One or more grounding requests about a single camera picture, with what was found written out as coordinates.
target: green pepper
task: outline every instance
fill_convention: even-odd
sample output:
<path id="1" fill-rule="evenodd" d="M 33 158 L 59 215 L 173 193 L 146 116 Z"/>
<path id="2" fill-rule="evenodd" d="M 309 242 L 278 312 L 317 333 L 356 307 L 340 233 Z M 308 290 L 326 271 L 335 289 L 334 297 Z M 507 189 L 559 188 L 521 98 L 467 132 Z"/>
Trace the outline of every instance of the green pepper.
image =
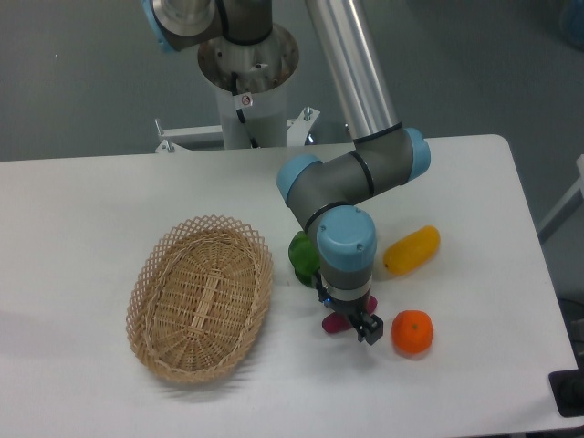
<path id="1" fill-rule="evenodd" d="M 290 242 L 288 258 L 300 283 L 313 287 L 313 276 L 320 269 L 320 260 L 317 249 L 304 231 L 299 231 Z"/>

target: wicker basket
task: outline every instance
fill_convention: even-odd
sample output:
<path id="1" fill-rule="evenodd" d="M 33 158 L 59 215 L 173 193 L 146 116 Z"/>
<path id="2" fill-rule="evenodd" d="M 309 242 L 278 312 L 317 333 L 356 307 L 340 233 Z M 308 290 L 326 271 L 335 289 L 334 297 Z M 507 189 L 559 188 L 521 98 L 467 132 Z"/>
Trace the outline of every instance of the wicker basket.
<path id="1" fill-rule="evenodd" d="M 179 224 L 154 247 L 132 291 L 131 349 L 168 380 L 223 377 L 254 343 L 271 286 L 271 255 L 250 225 L 224 216 Z"/>

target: blue cap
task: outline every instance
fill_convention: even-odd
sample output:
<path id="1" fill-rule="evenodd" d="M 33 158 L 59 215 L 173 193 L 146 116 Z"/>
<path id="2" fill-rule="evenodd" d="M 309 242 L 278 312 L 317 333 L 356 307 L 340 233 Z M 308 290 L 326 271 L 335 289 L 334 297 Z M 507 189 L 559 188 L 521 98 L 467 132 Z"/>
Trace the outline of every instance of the blue cap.
<path id="1" fill-rule="evenodd" d="M 276 185 L 280 194 L 284 198 L 286 205 L 288 204 L 288 195 L 292 185 L 300 176 L 300 174 L 311 164 L 315 162 L 322 162 L 314 155 L 298 155 L 297 157 L 288 160 L 277 173 Z"/>
<path id="2" fill-rule="evenodd" d="M 172 46 L 168 43 L 164 34 L 162 33 L 161 29 L 156 22 L 156 18 L 154 17 L 154 12 L 152 11 L 152 3 L 151 0 L 142 0 L 142 9 L 144 9 L 144 13 L 146 14 L 146 18 L 148 18 L 148 24 L 154 32 L 156 39 L 158 39 L 158 44 L 160 45 L 162 51 L 164 53 L 175 52 Z"/>
<path id="3" fill-rule="evenodd" d="M 426 140 L 423 139 L 421 132 L 414 128 L 406 128 L 405 131 L 410 136 L 413 149 L 412 172 L 410 173 L 410 179 L 408 180 L 409 183 L 411 180 L 415 180 L 428 170 L 432 156 L 430 154 L 430 146 L 428 146 Z"/>
<path id="4" fill-rule="evenodd" d="M 370 266 L 377 251 L 375 224 L 352 205 L 328 211 L 317 230 L 318 251 L 326 262 L 345 272 Z"/>

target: yellow fruit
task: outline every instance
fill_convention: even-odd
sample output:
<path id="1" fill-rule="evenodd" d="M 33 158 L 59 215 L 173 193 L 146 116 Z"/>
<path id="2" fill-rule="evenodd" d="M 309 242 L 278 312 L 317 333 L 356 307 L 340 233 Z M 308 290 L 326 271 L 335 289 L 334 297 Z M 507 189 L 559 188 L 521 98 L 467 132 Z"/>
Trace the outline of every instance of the yellow fruit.
<path id="1" fill-rule="evenodd" d="M 440 233 L 426 225 L 387 248 L 383 264 L 395 276 L 403 276 L 430 260 L 439 246 Z"/>

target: gray floor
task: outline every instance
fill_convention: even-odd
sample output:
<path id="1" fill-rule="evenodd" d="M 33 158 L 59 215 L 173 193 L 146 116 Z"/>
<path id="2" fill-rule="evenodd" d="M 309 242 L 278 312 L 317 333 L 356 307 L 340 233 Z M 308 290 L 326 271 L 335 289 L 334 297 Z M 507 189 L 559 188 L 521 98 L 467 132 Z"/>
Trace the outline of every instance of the gray floor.
<path id="1" fill-rule="evenodd" d="M 584 52 L 558 31 L 561 1 L 363 1 L 404 124 L 507 138 L 539 221 L 584 153 Z M 301 48 L 289 116 L 318 108 L 318 140 L 344 140 L 306 8 L 274 4 Z M 0 28 L 0 161 L 150 152 L 156 117 L 218 123 L 196 51 L 161 53 L 139 0 L 7 0 Z M 584 300 L 584 208 L 544 250 L 557 292 Z"/>

